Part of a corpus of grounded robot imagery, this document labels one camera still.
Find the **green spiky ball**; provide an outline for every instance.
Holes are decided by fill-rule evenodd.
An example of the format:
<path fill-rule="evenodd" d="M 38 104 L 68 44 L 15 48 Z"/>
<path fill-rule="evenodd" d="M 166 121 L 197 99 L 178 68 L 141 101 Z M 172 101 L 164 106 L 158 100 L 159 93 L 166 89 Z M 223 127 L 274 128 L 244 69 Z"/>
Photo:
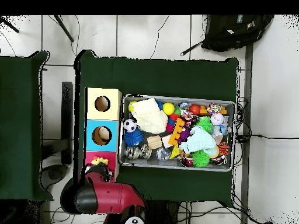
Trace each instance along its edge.
<path fill-rule="evenodd" d="M 193 164 L 196 167 L 205 167 L 208 165 L 210 161 L 210 157 L 205 151 L 198 150 L 194 152 L 193 154 Z"/>
<path fill-rule="evenodd" d="M 208 133 L 213 132 L 213 124 L 211 123 L 209 116 L 200 117 L 196 125 L 203 127 L 203 129 Z"/>

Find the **hole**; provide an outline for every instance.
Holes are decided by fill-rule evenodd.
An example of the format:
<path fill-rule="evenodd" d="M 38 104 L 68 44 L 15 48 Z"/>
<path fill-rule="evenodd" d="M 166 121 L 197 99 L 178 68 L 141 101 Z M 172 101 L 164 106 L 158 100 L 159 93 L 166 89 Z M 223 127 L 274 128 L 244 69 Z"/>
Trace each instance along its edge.
<path fill-rule="evenodd" d="M 92 140 L 97 145 L 107 145 L 111 139 L 111 130 L 106 126 L 96 127 L 92 132 Z"/>
<path fill-rule="evenodd" d="M 110 108 L 110 100 L 106 96 L 100 96 L 95 100 L 95 108 L 97 111 L 108 111 Z"/>

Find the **red ball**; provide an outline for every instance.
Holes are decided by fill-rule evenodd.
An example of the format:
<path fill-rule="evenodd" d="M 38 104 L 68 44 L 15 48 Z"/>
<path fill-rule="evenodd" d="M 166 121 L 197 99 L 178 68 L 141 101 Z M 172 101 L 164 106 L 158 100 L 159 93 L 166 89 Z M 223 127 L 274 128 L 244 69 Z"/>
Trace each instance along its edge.
<path fill-rule="evenodd" d="M 200 107 L 199 105 L 192 104 L 189 108 L 189 111 L 193 113 L 193 115 L 199 115 L 200 114 Z"/>

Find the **green table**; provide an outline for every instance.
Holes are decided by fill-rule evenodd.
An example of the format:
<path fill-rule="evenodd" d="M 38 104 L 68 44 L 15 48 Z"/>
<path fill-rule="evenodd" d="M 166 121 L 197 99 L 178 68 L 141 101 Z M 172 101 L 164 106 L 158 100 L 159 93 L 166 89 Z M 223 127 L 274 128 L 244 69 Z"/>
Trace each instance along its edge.
<path fill-rule="evenodd" d="M 79 114 L 75 113 L 75 131 L 79 137 L 78 160 L 82 160 L 83 154 L 84 88 L 115 88 L 122 94 L 235 102 L 237 66 L 238 60 L 235 58 L 225 62 L 138 60 L 97 58 L 90 50 L 81 51 L 75 61 L 75 105 L 79 101 Z M 117 177 L 117 182 L 132 184 L 146 200 L 221 201 L 227 206 L 231 206 L 231 180 L 232 171 L 126 166 L 121 166 Z"/>

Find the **light blue cloth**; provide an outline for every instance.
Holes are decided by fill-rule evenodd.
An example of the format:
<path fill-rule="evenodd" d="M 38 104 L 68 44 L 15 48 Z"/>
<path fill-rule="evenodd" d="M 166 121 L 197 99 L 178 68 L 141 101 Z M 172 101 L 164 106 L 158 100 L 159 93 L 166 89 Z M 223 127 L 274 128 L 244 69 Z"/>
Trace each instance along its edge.
<path fill-rule="evenodd" d="M 198 125 L 191 129 L 190 137 L 188 137 L 186 142 L 182 142 L 179 147 L 188 154 L 201 149 L 209 156 L 216 155 L 217 153 L 215 139 Z"/>

